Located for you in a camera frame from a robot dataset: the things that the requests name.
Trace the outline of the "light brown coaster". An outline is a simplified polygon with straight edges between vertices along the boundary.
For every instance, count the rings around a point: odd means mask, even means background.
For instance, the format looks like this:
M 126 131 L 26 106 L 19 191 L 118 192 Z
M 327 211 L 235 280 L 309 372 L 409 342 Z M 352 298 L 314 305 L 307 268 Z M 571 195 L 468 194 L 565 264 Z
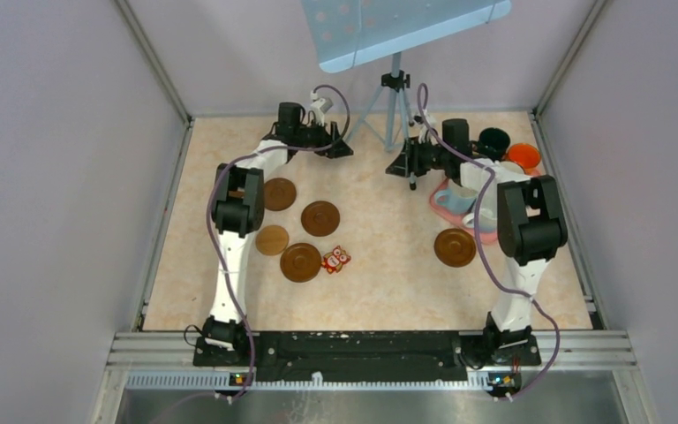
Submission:
M 257 234 L 255 246 L 259 253 L 266 256 L 281 254 L 289 245 L 290 235 L 281 225 L 268 225 Z

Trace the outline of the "red owl figure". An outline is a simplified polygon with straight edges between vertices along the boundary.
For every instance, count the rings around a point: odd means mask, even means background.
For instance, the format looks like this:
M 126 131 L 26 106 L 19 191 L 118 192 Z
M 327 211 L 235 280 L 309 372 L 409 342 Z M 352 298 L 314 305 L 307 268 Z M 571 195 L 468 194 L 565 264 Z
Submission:
M 341 246 L 335 246 L 330 252 L 322 257 L 321 267 L 329 274 L 340 272 L 351 261 L 351 256 Z

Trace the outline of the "dark brown coaster front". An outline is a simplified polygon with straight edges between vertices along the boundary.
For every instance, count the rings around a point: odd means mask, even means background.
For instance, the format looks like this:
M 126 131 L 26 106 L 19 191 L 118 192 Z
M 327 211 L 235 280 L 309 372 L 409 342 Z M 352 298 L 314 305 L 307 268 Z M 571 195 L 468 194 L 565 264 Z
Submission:
M 309 243 L 290 245 L 282 252 L 280 270 L 291 282 L 306 283 L 315 278 L 321 270 L 320 252 Z

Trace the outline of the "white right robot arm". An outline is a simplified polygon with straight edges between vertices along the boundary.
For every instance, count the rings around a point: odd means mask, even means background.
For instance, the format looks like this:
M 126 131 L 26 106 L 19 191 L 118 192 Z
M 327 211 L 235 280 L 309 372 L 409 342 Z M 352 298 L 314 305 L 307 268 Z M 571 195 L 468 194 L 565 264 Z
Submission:
M 415 116 L 412 123 L 418 136 L 405 140 L 386 172 L 414 180 L 441 171 L 445 184 L 433 194 L 433 203 L 460 219 L 475 247 L 482 245 L 485 234 L 496 237 L 506 262 L 496 284 L 501 293 L 486 318 L 482 351 L 494 364 L 505 364 L 528 344 L 541 277 L 567 242 L 556 182 L 507 164 L 510 137 L 500 128 L 486 128 L 471 141 L 463 118 L 435 126 Z

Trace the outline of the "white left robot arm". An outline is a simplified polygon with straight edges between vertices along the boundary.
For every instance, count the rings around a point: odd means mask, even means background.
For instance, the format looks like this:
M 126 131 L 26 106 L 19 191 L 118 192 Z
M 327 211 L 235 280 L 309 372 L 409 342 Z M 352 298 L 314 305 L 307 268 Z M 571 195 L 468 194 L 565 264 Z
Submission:
M 332 103 L 320 97 L 308 108 L 282 102 L 267 135 L 249 154 L 218 166 L 207 202 L 207 231 L 218 259 L 215 296 L 202 330 L 206 347 L 227 365 L 248 351 L 245 283 L 248 256 L 266 210 L 265 180 L 300 151 L 334 159 L 352 155 L 343 129 L 327 121 Z

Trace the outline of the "light blue mug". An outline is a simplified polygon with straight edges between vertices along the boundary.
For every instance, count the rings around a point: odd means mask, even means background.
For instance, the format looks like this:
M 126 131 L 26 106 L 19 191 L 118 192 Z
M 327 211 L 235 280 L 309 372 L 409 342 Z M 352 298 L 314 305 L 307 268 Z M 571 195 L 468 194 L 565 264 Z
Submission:
M 463 215 L 471 210 L 477 196 L 478 192 L 470 188 L 450 186 L 435 192 L 433 202 L 453 215 Z

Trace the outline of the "dark brown wooden coaster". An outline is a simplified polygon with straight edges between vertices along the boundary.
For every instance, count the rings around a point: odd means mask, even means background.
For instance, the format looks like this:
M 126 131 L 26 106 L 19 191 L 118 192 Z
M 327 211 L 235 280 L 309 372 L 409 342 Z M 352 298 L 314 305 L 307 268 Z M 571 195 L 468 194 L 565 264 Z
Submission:
M 326 237 L 337 230 L 341 215 L 335 204 L 329 201 L 314 201 L 303 209 L 300 221 L 308 234 Z

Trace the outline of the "dark brown ridged coaster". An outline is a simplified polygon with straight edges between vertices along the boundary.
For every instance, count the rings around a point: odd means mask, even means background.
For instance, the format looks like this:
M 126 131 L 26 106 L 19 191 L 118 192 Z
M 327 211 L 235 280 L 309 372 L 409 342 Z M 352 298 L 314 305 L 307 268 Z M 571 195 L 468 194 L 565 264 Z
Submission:
M 283 211 L 297 198 L 295 184 L 287 178 L 272 178 L 264 185 L 264 206 L 269 211 Z

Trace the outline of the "pink tray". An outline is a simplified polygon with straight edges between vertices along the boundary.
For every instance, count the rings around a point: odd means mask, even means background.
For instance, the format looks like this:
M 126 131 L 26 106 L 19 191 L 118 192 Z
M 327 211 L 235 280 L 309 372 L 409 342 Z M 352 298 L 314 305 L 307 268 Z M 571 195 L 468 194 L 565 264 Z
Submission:
M 474 167 L 471 170 L 468 170 L 469 175 L 466 177 L 463 177 L 463 182 L 464 185 L 460 186 L 457 183 L 452 182 L 448 178 L 445 178 L 440 185 L 433 191 L 433 193 L 429 197 L 429 204 L 433 210 L 434 213 L 436 213 L 438 216 L 442 217 L 444 220 L 447 222 L 453 224 L 454 226 L 461 228 L 467 232 L 469 232 L 472 236 L 475 234 L 475 230 L 469 230 L 466 229 L 462 226 L 462 218 L 465 214 L 463 215 L 453 215 L 449 213 L 446 209 L 436 206 L 435 203 L 433 202 L 433 195 L 435 192 L 437 192 L 440 189 L 447 188 L 450 186 L 456 186 L 456 187 L 467 187 L 472 190 L 475 190 L 478 192 L 477 199 L 475 200 L 475 203 L 478 200 L 478 197 L 480 196 L 481 189 L 484 187 L 486 184 L 486 181 L 491 177 L 490 173 L 486 170 L 482 170 L 480 168 Z M 497 186 L 500 182 L 508 182 L 508 181 L 516 181 L 516 182 L 523 182 L 523 181 L 528 181 L 531 178 L 539 176 L 539 173 L 537 171 L 533 172 L 532 174 L 525 174 L 525 175 L 518 175 L 513 172 L 509 172 L 507 170 L 497 170 L 496 175 L 495 175 L 495 180 L 486 188 L 484 191 L 484 198 L 481 201 L 481 205 L 483 203 L 485 204 L 492 204 L 494 207 L 496 207 L 496 215 L 497 215 Z M 497 240 L 497 232 L 494 233 L 483 233 L 480 232 L 480 237 L 482 239 L 482 242 L 484 244 L 492 244 Z

